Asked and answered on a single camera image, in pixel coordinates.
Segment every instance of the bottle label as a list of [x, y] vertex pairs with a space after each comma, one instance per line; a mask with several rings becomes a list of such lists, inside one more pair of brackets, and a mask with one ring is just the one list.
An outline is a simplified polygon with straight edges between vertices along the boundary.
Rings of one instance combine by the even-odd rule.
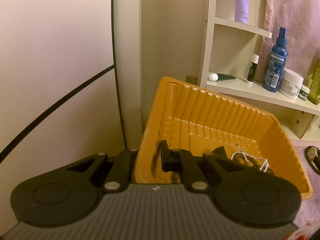
[[296, 97], [299, 93], [300, 87], [297, 85], [291, 84], [288, 80], [284, 77], [280, 81], [279, 90], [286, 93], [291, 97]]
[[250, 69], [249, 69], [249, 76], [252, 76], [252, 74], [253, 74], [253, 64], [251, 62]]
[[298, 94], [298, 97], [301, 98], [303, 101], [307, 100], [308, 97], [308, 93], [306, 93], [305, 91], [303, 91], [302, 89], [300, 89], [300, 92]]
[[314, 101], [318, 102], [320, 97], [320, 69], [316, 68], [315, 74], [312, 79], [311, 87], [310, 87], [310, 93], [309, 98], [313, 99]]
[[274, 52], [271, 53], [269, 66], [264, 82], [272, 87], [276, 88], [279, 84], [279, 79], [282, 76], [283, 68], [285, 63], [285, 58]]

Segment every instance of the black mount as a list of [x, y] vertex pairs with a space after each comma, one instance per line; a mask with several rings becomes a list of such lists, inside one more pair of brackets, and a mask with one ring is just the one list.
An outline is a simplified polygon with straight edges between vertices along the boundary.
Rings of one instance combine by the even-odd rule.
[[[292, 183], [229, 160], [224, 147], [193, 157], [187, 150], [170, 150], [163, 140], [160, 152], [163, 171], [179, 172], [187, 190], [207, 192], [221, 212], [238, 223], [276, 227], [292, 222], [298, 213], [301, 196]], [[207, 188], [196, 189], [195, 182]]]
[[89, 214], [103, 194], [125, 190], [138, 150], [98, 153], [20, 183], [10, 204], [18, 221], [54, 227]]

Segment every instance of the lip balm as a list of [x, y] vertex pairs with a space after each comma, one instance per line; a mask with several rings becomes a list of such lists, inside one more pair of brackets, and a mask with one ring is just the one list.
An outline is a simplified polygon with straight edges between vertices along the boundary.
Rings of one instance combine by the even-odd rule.
[[258, 60], [259, 60], [259, 56], [256, 54], [253, 54], [251, 57], [251, 64], [250, 64], [250, 69], [248, 73], [248, 78], [246, 81], [248, 85], [252, 85], [253, 83], [254, 75], [256, 74], [256, 70], [257, 70]]
[[221, 80], [229, 80], [229, 79], [235, 79], [236, 77], [228, 74], [222, 74], [222, 73], [212, 73], [209, 76], [209, 79], [211, 81], [221, 81]]

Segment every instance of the orange plastic tray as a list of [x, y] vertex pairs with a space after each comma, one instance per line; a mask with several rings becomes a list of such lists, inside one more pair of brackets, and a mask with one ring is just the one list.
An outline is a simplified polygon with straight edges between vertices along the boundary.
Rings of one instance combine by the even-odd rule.
[[178, 183], [179, 175], [163, 172], [159, 142], [202, 156], [224, 146], [228, 157], [245, 152], [267, 158], [275, 176], [292, 182], [302, 199], [312, 196], [306, 172], [277, 118], [239, 100], [164, 77], [154, 99], [133, 170], [136, 183]]

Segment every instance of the white door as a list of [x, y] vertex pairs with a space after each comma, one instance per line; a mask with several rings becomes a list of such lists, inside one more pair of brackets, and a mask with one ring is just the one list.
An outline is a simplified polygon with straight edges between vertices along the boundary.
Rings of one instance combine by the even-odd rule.
[[0, 0], [0, 235], [20, 182], [124, 149], [111, 0]]

